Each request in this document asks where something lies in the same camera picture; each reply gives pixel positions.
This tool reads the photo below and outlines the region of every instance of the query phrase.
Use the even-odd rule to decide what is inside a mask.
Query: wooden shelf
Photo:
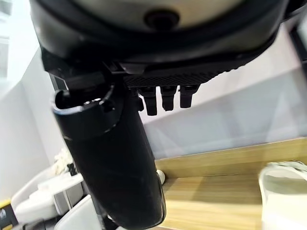
[[[162,227],[176,230],[260,230],[257,175],[169,179]]]
[[[267,163],[298,160],[307,163],[307,138],[206,152],[157,160],[168,178],[258,174]]]

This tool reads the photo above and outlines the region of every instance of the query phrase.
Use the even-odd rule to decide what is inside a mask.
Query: light gray wall
[[[0,90],[5,91],[5,84]],[[0,200],[49,166],[23,85],[0,96]]]
[[[44,71],[40,49],[35,53],[22,80],[25,95],[32,109],[45,153],[50,163],[54,162],[65,143],[51,112],[54,89],[49,74]]]
[[[307,135],[300,69],[145,124],[157,159]]]

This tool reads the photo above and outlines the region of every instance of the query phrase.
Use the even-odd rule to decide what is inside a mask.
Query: white slipper
[[[262,230],[307,230],[307,166],[269,163],[259,175]]]

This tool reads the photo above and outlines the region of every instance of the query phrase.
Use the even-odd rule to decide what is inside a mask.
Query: black grip
[[[165,199],[130,93],[123,94],[115,88],[108,99],[112,109],[102,109],[105,102],[95,102],[71,114],[57,107],[57,100],[63,101],[59,99],[61,95],[56,95],[55,117],[78,170],[108,215],[129,230],[160,224],[165,218]],[[98,118],[105,113],[118,114],[118,121]]]

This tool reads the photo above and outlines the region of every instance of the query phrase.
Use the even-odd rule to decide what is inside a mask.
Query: round hole
[[[167,32],[178,26],[179,15],[169,10],[151,11],[146,14],[145,23],[153,30]]]

